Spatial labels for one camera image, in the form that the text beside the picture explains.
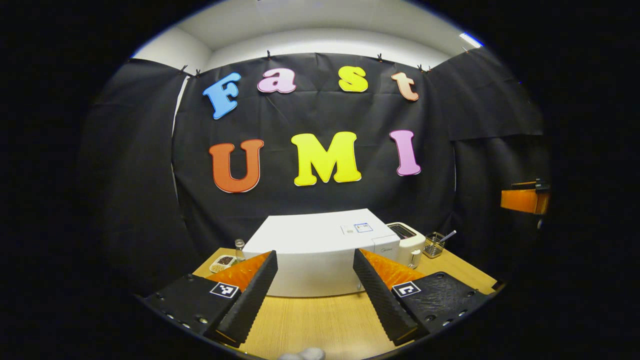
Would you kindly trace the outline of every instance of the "white toaster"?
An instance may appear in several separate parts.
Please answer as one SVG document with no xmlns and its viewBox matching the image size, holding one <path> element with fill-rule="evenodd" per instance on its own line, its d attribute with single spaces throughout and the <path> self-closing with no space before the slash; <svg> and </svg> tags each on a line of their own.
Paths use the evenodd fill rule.
<svg viewBox="0 0 640 360">
<path fill-rule="evenodd" d="M 422 257 L 426 237 L 401 222 L 392 222 L 387 226 L 400 237 L 396 262 L 407 266 L 413 263 L 412 268 L 416 268 Z"/>
</svg>

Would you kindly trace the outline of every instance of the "white object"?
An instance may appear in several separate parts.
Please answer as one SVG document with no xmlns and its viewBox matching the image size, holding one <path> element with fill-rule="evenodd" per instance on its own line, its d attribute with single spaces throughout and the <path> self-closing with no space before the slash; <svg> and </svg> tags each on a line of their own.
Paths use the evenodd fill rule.
<svg viewBox="0 0 640 360">
<path fill-rule="evenodd" d="M 455 231 L 455 230 L 454 230 L 454 231 L 451 231 L 451 232 L 449 233 L 449 235 L 447 235 L 447 236 L 443 237 L 442 239 L 440 239 L 440 242 L 441 242 L 441 243 L 443 243 L 443 242 L 447 241 L 447 239 L 448 239 L 448 238 L 450 238 L 451 236 L 454 236 L 455 234 L 456 234 L 456 231 Z"/>
<path fill-rule="evenodd" d="M 280 355 L 280 357 L 278 357 L 278 360 L 305 360 L 305 358 L 299 354 L 291 354 L 289 352 L 286 352 Z"/>
<path fill-rule="evenodd" d="M 401 227 L 404 227 L 406 230 L 409 230 L 409 232 L 413 233 L 413 236 L 408 235 L 407 238 L 400 239 L 398 257 L 396 259 L 396 262 L 402 265 L 409 266 L 409 264 L 412 263 L 412 259 L 413 259 L 413 265 L 417 267 L 418 264 L 420 264 L 420 258 L 422 256 L 414 256 L 413 252 L 415 252 L 416 250 L 419 250 L 420 252 L 422 252 L 424 248 L 424 242 L 426 241 L 426 237 L 418 233 L 415 229 L 411 228 L 409 225 L 404 224 L 402 222 L 392 222 L 391 224 L 387 224 L 387 226 L 389 227 L 393 225 L 400 225 Z"/>
<path fill-rule="evenodd" d="M 396 260 L 400 238 L 368 209 L 270 216 L 244 246 L 247 259 L 276 250 L 270 296 L 318 297 L 361 291 L 353 271 L 361 248 Z"/>
<path fill-rule="evenodd" d="M 324 350 L 317 347 L 310 347 L 298 352 L 304 360 L 324 360 Z"/>
</svg>

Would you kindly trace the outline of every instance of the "ceiling light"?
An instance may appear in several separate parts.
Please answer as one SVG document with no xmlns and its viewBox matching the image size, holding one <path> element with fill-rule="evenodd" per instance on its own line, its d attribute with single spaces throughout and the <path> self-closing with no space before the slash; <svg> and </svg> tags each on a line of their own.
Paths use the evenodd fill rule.
<svg viewBox="0 0 640 360">
<path fill-rule="evenodd" d="M 480 44 L 476 39 L 470 37 L 469 35 L 467 35 L 467 33 L 462 33 L 460 34 L 460 37 L 465 39 L 466 42 L 470 43 L 471 45 L 475 46 L 475 47 L 481 47 L 482 44 Z"/>
</svg>

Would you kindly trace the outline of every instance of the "metal wire basket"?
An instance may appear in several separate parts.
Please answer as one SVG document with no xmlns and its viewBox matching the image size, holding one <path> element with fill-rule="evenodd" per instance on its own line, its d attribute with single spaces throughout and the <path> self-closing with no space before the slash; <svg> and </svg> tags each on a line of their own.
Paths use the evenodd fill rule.
<svg viewBox="0 0 640 360">
<path fill-rule="evenodd" d="M 442 251 L 444 250 L 444 246 L 446 243 L 446 240 L 442 241 L 444 237 L 445 236 L 443 234 L 437 233 L 435 231 L 426 236 L 423 252 L 425 255 L 427 255 L 428 258 L 433 259 L 442 255 Z"/>
</svg>

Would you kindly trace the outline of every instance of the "white wall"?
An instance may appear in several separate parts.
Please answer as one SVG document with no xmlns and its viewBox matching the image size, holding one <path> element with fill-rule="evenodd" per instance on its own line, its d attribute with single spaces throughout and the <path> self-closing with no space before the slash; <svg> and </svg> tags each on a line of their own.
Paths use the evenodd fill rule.
<svg viewBox="0 0 640 360">
<path fill-rule="evenodd" d="M 382 58 L 423 69 L 435 67 L 451 56 L 417 42 L 391 35 L 352 29 L 301 29 L 272 33 L 215 50 L 204 70 L 229 63 L 296 53 L 355 54 Z"/>
<path fill-rule="evenodd" d="M 195 74 L 196 69 L 204 71 L 211 57 L 211 49 L 189 33 L 173 27 L 143 45 L 132 57 L 156 61 L 176 69 L 188 65 L 185 71 Z"/>
</svg>

